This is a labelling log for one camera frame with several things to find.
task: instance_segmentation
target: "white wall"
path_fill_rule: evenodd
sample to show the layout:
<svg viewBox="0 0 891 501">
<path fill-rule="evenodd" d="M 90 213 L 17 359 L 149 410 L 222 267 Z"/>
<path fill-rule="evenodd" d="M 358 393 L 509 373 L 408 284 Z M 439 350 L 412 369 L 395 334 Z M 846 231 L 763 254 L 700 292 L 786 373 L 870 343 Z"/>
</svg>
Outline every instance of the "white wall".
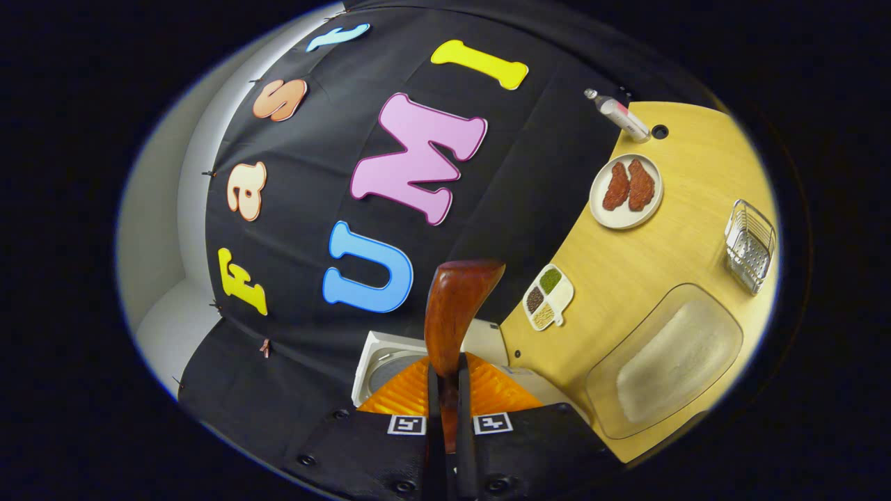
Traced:
<svg viewBox="0 0 891 501">
<path fill-rule="evenodd" d="M 121 202 L 116 240 L 121 306 L 137 347 L 176 397 L 194 350 L 219 315 L 204 244 L 204 209 L 217 147 L 235 108 L 291 47 L 343 10 L 330 4 L 274 29 L 198 82 L 158 124 Z"/>
</svg>

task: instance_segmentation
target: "light blue letter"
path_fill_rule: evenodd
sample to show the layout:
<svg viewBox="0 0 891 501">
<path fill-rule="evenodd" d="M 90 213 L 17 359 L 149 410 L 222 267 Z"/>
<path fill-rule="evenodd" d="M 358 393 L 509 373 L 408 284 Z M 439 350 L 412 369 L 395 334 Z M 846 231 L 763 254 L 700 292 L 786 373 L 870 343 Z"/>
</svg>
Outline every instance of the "light blue letter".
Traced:
<svg viewBox="0 0 891 501">
<path fill-rule="evenodd" d="M 341 32 L 343 28 L 332 29 L 324 35 L 319 35 L 318 37 L 313 38 L 313 41 L 310 42 L 309 47 L 307 47 L 307 52 L 313 52 L 320 45 L 339 44 L 340 42 L 347 42 L 348 40 L 352 40 L 353 38 L 362 35 L 365 31 L 368 31 L 368 28 L 370 28 L 371 26 L 372 25 L 366 22 L 365 24 L 360 24 L 359 26 L 356 26 L 349 31 Z"/>
<path fill-rule="evenodd" d="M 328 268 L 322 281 L 322 295 L 329 303 L 347 303 L 356 308 L 387 313 L 399 308 L 408 298 L 414 278 L 412 261 L 396 247 L 350 233 L 349 225 L 338 221 L 331 230 L 328 252 L 335 259 L 344 254 L 368 259 L 382 264 L 390 272 L 387 285 L 377 289 L 340 276 L 336 267 Z"/>
</svg>

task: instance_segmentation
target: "white plate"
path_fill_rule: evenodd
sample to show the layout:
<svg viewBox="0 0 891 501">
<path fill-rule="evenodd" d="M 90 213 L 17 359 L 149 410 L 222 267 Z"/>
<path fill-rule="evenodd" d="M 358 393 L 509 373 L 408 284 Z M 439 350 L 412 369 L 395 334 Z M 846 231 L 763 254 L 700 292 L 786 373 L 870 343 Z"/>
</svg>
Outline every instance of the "white plate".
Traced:
<svg viewBox="0 0 891 501">
<path fill-rule="evenodd" d="M 616 162 L 622 162 L 625 164 L 625 172 L 630 179 L 631 172 L 628 171 L 628 166 L 631 165 L 631 160 L 634 159 L 640 160 L 643 169 L 653 178 L 653 190 L 655 191 L 653 200 L 645 205 L 640 212 L 633 212 L 628 209 L 628 200 L 625 200 L 625 203 L 616 207 L 615 210 L 604 209 L 603 197 L 606 196 L 607 189 L 609 188 L 609 181 L 612 180 L 612 167 L 616 165 Z M 623 230 L 638 226 L 649 219 L 656 212 L 656 209 L 658 209 L 659 204 L 662 202 L 662 192 L 662 175 L 659 174 L 659 169 L 656 168 L 656 164 L 643 155 L 628 153 L 610 160 L 603 166 L 601 171 L 597 173 L 597 177 L 594 178 L 594 182 L 591 184 L 591 193 L 588 195 L 588 201 L 590 202 L 591 213 L 594 215 L 594 219 L 597 219 L 598 223 L 607 228 Z"/>
</svg>

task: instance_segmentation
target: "spray bottle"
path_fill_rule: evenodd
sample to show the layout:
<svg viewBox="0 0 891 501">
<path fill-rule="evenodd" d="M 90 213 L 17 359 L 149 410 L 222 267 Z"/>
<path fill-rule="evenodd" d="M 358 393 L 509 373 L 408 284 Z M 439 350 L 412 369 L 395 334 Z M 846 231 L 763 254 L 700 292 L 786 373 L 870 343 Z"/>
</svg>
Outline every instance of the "spray bottle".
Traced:
<svg viewBox="0 0 891 501">
<path fill-rule="evenodd" d="M 584 97 L 593 100 L 600 113 L 623 128 L 636 143 L 646 143 L 650 140 L 650 130 L 647 126 L 615 98 L 598 95 L 594 89 L 585 89 Z"/>
</svg>

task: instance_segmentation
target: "metal basket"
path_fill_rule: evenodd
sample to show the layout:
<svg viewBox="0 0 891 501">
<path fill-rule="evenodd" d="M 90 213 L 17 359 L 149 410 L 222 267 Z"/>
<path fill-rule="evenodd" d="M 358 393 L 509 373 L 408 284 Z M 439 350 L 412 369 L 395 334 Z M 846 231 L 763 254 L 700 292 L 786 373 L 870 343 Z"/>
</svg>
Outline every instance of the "metal basket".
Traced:
<svg viewBox="0 0 891 501">
<path fill-rule="evenodd" d="M 758 294 L 771 269 L 777 234 L 771 222 L 744 200 L 733 203 L 724 229 L 727 267 L 752 295 Z"/>
</svg>

